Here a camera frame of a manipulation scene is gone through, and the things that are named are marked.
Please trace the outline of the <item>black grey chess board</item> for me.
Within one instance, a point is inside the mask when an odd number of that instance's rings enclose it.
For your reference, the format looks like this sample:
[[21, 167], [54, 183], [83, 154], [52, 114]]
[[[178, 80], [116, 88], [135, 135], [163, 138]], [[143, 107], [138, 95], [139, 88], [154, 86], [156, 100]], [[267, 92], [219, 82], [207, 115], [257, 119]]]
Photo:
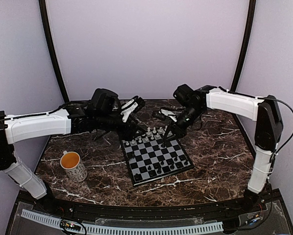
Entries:
[[[194, 168], [194, 164], [179, 140], [172, 134], [166, 147], [162, 147], [163, 135], [166, 128], [148, 128], [147, 133], [136, 137], [131, 141], [121, 140], [121, 148], [128, 168], [128, 173], [134, 187], [143, 185], [167, 176], [175, 175]], [[189, 164], [177, 168], [176, 163]], [[161, 166], [161, 174], [157, 174], [158, 166]]]

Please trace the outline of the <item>black knight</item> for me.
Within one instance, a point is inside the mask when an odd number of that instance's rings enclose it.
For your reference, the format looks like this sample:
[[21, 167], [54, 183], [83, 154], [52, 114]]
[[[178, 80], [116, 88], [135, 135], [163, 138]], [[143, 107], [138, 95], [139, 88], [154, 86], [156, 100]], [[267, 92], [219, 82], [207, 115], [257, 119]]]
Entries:
[[176, 163], [176, 166], [177, 166], [177, 168], [182, 168], [183, 167], [183, 164], [181, 162], [177, 162]]

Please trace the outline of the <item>black piece edge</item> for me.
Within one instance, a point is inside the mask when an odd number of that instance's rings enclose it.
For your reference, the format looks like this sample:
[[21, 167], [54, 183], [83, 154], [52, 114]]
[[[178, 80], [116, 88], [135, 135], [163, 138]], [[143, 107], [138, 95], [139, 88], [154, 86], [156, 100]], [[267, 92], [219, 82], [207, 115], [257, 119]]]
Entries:
[[136, 173], [136, 174], [134, 175], [134, 178], [135, 178], [136, 180], [139, 180], [139, 178], [140, 178], [140, 174], [139, 174], [139, 173]]

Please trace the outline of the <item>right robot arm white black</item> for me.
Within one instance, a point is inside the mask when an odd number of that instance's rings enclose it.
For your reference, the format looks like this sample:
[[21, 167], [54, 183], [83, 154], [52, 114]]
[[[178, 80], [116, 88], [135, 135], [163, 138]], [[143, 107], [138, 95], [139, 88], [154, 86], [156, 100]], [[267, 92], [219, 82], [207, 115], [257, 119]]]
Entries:
[[165, 140], [168, 140], [169, 133], [177, 139], [186, 136], [188, 127], [208, 109], [236, 114], [255, 123], [256, 156], [247, 189], [259, 194], [272, 174], [273, 163], [282, 149], [279, 142], [284, 124], [279, 104], [285, 105], [292, 113], [293, 108], [273, 95], [251, 96], [211, 85], [193, 90], [187, 84], [183, 84], [177, 87], [173, 97], [183, 107], [179, 115], [173, 114], [169, 108], [161, 108], [156, 112], [160, 119], [172, 119], [165, 131]]

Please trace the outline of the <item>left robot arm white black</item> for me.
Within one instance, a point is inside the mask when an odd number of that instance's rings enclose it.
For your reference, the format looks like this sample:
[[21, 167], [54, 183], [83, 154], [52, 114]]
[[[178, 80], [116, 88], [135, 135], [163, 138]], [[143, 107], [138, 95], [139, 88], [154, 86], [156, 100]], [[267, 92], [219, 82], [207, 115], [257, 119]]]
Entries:
[[138, 131], [142, 131], [131, 115], [144, 105], [145, 101], [137, 95], [121, 104], [115, 92], [96, 89], [90, 100], [71, 101], [53, 111], [27, 115], [6, 115], [0, 111], [0, 171], [40, 200], [39, 204], [46, 212], [55, 213], [59, 203], [52, 198], [51, 189], [16, 155], [14, 144], [44, 136], [94, 130], [113, 131], [121, 140], [131, 141]]

